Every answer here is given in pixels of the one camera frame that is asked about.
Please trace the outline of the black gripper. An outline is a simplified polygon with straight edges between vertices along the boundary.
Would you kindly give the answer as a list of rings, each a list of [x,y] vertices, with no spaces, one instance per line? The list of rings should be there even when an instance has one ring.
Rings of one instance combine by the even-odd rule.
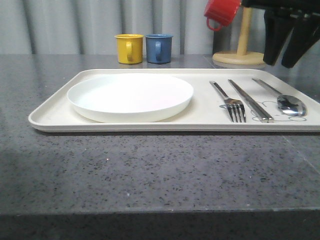
[[[265,10],[263,61],[268,65],[273,66],[276,63],[292,29],[281,62],[286,68],[292,68],[320,39],[319,0],[242,0],[241,4],[244,7]]]

